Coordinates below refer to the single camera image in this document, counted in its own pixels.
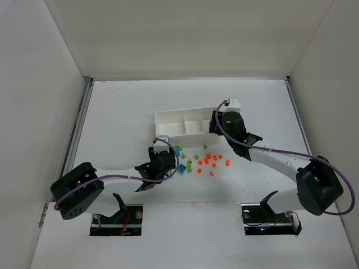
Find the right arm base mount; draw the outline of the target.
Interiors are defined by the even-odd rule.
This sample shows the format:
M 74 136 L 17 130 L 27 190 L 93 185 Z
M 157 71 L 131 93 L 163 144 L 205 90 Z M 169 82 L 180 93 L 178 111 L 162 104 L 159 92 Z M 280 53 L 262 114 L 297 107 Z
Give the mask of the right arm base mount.
M 241 219 L 245 235 L 294 235 L 302 231 L 302 224 L 296 212 L 273 212 L 269 206 L 259 203 L 241 205 Z

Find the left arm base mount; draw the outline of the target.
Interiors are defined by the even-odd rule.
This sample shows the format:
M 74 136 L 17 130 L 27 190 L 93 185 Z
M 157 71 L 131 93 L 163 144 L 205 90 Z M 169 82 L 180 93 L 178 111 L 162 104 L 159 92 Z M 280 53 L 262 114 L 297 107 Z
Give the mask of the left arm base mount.
M 141 236 L 143 205 L 126 205 L 127 211 L 117 218 L 94 215 L 90 225 L 90 236 Z

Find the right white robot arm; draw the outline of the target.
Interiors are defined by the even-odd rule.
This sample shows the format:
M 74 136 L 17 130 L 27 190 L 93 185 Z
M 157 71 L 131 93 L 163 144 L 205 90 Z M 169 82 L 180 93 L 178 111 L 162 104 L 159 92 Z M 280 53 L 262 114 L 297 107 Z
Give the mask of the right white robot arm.
M 237 156 L 267 166 L 295 184 L 290 191 L 271 191 L 258 203 L 269 216 L 293 210 L 306 210 L 316 216 L 327 214 L 344 192 L 337 172 L 326 158 L 275 149 L 246 130 L 239 112 L 213 111 L 209 132 L 224 136 Z

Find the large blue lego brick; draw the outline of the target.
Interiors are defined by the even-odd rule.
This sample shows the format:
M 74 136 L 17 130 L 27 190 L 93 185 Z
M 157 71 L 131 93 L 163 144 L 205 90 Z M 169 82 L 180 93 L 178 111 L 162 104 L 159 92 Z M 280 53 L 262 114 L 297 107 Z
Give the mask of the large blue lego brick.
M 178 169 L 177 169 L 177 172 L 180 173 L 181 175 L 183 175 L 186 170 L 187 170 L 187 166 L 185 166 L 183 164 L 180 164 Z

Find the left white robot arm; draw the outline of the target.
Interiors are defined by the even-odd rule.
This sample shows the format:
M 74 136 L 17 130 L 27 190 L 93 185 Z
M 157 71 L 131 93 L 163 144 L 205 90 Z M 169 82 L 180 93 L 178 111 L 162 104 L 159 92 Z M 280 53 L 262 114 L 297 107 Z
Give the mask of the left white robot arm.
M 111 184 L 115 184 L 117 180 L 121 183 L 125 179 L 135 180 L 141 182 L 135 192 L 144 192 L 173 177 L 179 168 L 180 161 L 173 148 L 157 153 L 150 147 L 148 153 L 149 162 L 112 175 L 98 175 L 100 170 L 95 169 L 90 162 L 81 163 L 51 185 L 50 191 L 56 202 L 54 209 L 59 211 L 63 220 L 74 219 L 86 211 L 113 221 L 120 220 L 126 214 L 127 208 L 119 191 L 111 187 Z M 104 191 L 108 191 L 110 201 L 115 202 L 114 210 L 106 212 L 107 206 L 100 206 L 99 210 L 90 209 Z

